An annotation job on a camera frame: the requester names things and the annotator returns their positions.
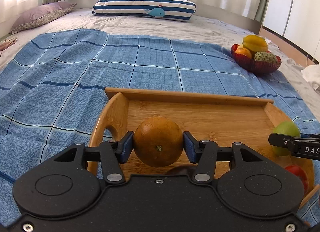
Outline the white bedsheet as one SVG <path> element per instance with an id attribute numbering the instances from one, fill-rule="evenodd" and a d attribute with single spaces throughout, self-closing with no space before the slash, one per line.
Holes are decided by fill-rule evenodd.
<path id="1" fill-rule="evenodd" d="M 230 48 L 240 44 L 249 30 L 225 23 L 217 19 L 192 16 L 187 23 L 165 19 L 127 16 L 94 16 L 91 9 L 75 10 L 55 21 L 35 29 L 16 34 L 17 43 L 1 52 L 1 68 L 4 68 L 30 40 L 39 34 L 74 29 L 96 29 L 110 34 L 145 34 L 169 39 L 183 39 L 202 43 L 218 44 Z M 270 37 L 265 38 L 269 50 L 281 57 L 280 72 L 296 89 L 316 118 L 319 118 L 319 92 L 303 78 L 302 63 L 283 52 Z"/>

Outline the dull brownish orange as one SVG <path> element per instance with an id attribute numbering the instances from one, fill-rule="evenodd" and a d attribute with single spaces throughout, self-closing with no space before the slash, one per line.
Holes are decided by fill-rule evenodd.
<path id="1" fill-rule="evenodd" d="M 183 151 L 180 127 L 163 117 L 152 117 L 141 122 L 133 135 L 133 142 L 137 157 L 154 168 L 175 163 Z"/>

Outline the wooden serving tray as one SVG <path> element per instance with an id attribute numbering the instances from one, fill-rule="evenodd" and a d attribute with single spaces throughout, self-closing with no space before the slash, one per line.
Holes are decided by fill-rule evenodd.
<path id="1" fill-rule="evenodd" d="M 311 160 L 276 156 L 268 144 L 273 128 L 289 120 L 270 99 L 121 88 L 106 88 L 105 92 L 108 102 L 93 129 L 91 147 L 103 141 L 106 130 L 120 140 L 144 120 L 164 117 L 198 140 L 212 140 L 225 147 L 242 142 L 282 167 L 300 166 L 309 181 L 303 203 L 319 192 Z"/>

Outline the yellow starfruit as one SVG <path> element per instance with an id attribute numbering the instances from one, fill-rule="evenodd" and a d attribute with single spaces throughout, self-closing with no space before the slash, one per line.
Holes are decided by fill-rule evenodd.
<path id="1" fill-rule="evenodd" d="M 265 39 L 254 34 L 245 36 L 242 40 L 242 45 L 254 53 L 268 51 L 268 44 Z"/>

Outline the small green apple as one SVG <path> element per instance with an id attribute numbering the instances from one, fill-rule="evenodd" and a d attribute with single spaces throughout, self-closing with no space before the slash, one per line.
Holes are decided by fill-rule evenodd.
<path id="1" fill-rule="evenodd" d="M 284 134 L 292 137 L 299 137 L 299 138 L 301 137 L 298 126 L 292 121 L 284 121 L 280 123 L 272 130 L 272 132 L 277 134 Z M 277 156 L 288 156 L 290 154 L 290 152 L 285 148 L 277 147 L 277 146 L 271 146 L 271 147 L 273 152 Z"/>

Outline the white cloth bundle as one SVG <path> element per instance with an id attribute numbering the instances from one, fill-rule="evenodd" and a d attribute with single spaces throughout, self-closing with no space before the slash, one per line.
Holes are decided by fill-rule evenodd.
<path id="1" fill-rule="evenodd" d="M 301 70 L 302 76 L 306 82 L 316 91 L 320 88 L 320 65 L 309 65 Z"/>

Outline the dark purple tomato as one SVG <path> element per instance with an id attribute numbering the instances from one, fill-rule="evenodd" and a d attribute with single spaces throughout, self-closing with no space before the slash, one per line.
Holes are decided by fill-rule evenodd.
<path id="1" fill-rule="evenodd" d="M 192 176 L 195 169 L 196 169 L 196 165 L 180 165 L 177 167 L 174 167 L 172 169 L 170 169 L 169 171 L 166 172 L 167 175 L 188 175 L 188 176 Z"/>

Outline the red tomato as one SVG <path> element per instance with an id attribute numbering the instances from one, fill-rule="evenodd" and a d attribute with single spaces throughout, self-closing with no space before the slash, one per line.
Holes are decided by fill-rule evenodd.
<path id="1" fill-rule="evenodd" d="M 308 192 L 309 180 L 306 172 L 298 165 L 289 165 L 285 167 L 285 170 L 297 176 L 304 186 L 304 194 Z"/>

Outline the brown clothes pile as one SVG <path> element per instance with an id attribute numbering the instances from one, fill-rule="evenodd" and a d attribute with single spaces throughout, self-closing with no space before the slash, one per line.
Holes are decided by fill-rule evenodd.
<path id="1" fill-rule="evenodd" d="M 17 42 L 17 38 L 5 39 L 0 44 L 0 52 L 6 50 L 8 47 L 14 45 Z"/>

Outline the orange in bowl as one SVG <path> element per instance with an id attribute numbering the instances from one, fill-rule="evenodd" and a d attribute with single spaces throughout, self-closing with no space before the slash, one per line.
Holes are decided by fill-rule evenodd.
<path id="1" fill-rule="evenodd" d="M 249 59 L 252 59 L 252 53 L 249 49 L 243 47 L 242 45 L 239 45 L 236 50 L 235 53 L 237 55 L 242 55 L 242 56 L 246 56 Z"/>

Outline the green custard apple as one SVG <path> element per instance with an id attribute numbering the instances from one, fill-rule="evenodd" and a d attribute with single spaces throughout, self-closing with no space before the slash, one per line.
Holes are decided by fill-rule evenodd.
<path id="1" fill-rule="evenodd" d="M 277 57 L 270 52 L 259 51 L 254 55 L 256 62 L 267 62 L 270 64 L 276 64 L 278 62 Z"/>

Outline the blue plaid cloth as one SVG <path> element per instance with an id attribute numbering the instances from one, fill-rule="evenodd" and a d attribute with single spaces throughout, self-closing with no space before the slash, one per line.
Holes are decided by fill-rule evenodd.
<path id="1" fill-rule="evenodd" d="M 319 121 L 285 76 L 257 77 L 228 46 L 93 29 L 45 33 L 1 70 L 1 224 L 20 212 L 14 181 L 73 143 L 88 143 L 106 87 L 273 99 L 303 133 Z"/>

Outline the purple floral pillow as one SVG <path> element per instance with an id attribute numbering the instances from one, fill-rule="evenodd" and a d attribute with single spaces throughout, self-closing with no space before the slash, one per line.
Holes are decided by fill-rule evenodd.
<path id="1" fill-rule="evenodd" d="M 73 4 L 61 0 L 32 8 L 18 17 L 9 33 L 15 34 L 45 25 L 72 12 L 75 7 L 76 3 Z"/>

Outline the striped whale pillow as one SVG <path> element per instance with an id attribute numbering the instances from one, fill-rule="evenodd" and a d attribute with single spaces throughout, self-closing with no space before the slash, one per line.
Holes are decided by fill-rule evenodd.
<path id="1" fill-rule="evenodd" d="M 187 22 L 196 12 L 188 0 L 98 0 L 93 15 L 138 16 Z"/>

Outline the red fruit bowl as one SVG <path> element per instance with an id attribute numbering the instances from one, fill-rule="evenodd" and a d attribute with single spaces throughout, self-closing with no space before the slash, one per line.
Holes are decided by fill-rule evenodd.
<path id="1" fill-rule="evenodd" d="M 232 58 L 235 62 L 248 72 L 255 75 L 263 75 L 275 72 L 281 66 L 281 58 L 276 56 L 277 62 L 275 64 L 269 62 L 259 62 L 254 59 L 250 59 L 245 55 L 235 53 L 239 44 L 233 44 L 230 48 Z"/>

